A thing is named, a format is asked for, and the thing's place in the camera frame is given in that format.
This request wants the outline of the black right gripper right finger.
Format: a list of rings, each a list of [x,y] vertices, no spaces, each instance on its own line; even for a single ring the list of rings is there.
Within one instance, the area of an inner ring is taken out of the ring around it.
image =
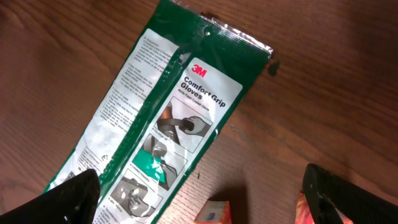
[[[348,182],[332,172],[308,164],[302,181],[303,194],[316,224],[397,224],[397,205]]]

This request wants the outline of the orange small box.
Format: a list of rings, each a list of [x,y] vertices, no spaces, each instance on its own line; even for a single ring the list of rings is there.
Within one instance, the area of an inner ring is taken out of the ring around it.
[[[232,224],[229,201],[207,200],[193,224]]]
[[[353,224],[353,221],[337,210],[339,217],[342,219],[344,224]],[[310,208],[303,192],[298,195],[298,201],[296,206],[295,224],[314,224]]]

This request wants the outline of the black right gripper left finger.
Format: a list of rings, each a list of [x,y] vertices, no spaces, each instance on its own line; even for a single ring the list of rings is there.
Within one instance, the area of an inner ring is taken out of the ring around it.
[[[96,171],[88,169],[1,215],[1,224],[92,224],[100,192]]]

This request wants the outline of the green 3M package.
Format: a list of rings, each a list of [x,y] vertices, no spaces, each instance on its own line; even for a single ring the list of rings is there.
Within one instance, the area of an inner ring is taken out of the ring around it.
[[[155,223],[272,57],[180,1],[161,1],[47,189],[99,176],[95,223]]]

